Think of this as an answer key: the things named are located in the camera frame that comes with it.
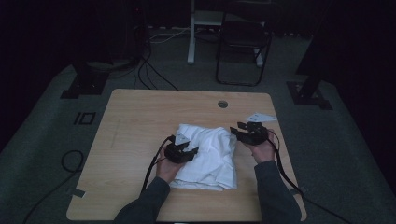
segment dark background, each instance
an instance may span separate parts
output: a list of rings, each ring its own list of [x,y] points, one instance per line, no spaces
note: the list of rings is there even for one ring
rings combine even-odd
[[[197,9],[219,10],[224,2],[200,0]],[[281,35],[313,36],[296,72],[336,86],[395,192],[391,178],[396,158],[394,2],[277,2],[285,11]],[[147,3],[148,24],[189,26],[189,1]],[[145,24],[138,1],[4,0],[0,4],[0,149],[52,78],[73,59],[111,63],[139,55],[135,29]]]

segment floor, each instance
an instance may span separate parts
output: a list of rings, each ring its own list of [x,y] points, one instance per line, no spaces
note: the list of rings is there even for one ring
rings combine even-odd
[[[179,31],[152,30],[151,34],[162,32]],[[295,105],[290,97],[286,82],[304,82],[306,79],[295,75],[295,71],[309,39],[276,37],[263,81],[256,87],[216,82],[216,44],[205,40],[205,35],[197,40],[193,65],[187,64],[188,35],[165,39],[151,39],[162,43],[151,44],[148,61],[179,90],[266,92],[272,96],[294,172],[299,185],[307,190],[306,197],[352,223],[396,223],[395,197],[336,88],[326,82],[319,85],[333,110]],[[240,63],[233,67],[233,71],[248,76],[257,70],[248,66],[248,63]],[[142,66],[141,69],[136,67],[111,73],[101,95],[60,99],[75,75],[69,66],[52,80],[30,116],[0,154],[0,223],[22,223],[46,193],[70,176],[61,165],[67,151],[80,150],[88,155],[113,90],[146,89],[139,77],[151,89],[173,89],[149,66]],[[91,125],[76,124],[78,113],[95,113],[96,116]],[[76,167],[78,158],[67,156],[64,163],[67,167]],[[53,191],[29,216],[27,223],[110,223],[67,219],[65,214],[71,200],[67,192],[77,182],[78,174]],[[310,203],[305,203],[305,207],[308,215],[305,223],[343,223]]]

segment gray sleeve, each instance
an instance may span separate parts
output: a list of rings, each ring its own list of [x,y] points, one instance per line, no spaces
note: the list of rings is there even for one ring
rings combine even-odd
[[[138,199],[119,211],[113,223],[155,223],[169,192],[168,183],[155,177]]]
[[[276,162],[259,163],[254,170],[262,220],[265,223],[300,223],[300,207],[283,183]]]

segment black chair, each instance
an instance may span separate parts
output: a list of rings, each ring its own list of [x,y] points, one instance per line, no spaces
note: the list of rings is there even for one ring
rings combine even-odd
[[[216,80],[222,84],[256,86],[262,81],[265,62],[268,57],[273,31],[279,23],[282,9],[278,4],[268,1],[237,0],[229,2],[224,9],[219,32],[219,46],[217,52]],[[220,80],[219,64],[222,46],[232,48],[251,49],[254,62],[262,55],[262,69],[257,81],[252,83]]]

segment white towel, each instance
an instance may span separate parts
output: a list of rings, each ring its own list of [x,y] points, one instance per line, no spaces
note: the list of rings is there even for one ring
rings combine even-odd
[[[180,189],[236,189],[233,163],[236,137],[224,128],[207,129],[180,124],[179,133],[190,139],[187,149],[198,147],[192,161],[186,163],[170,186]]]

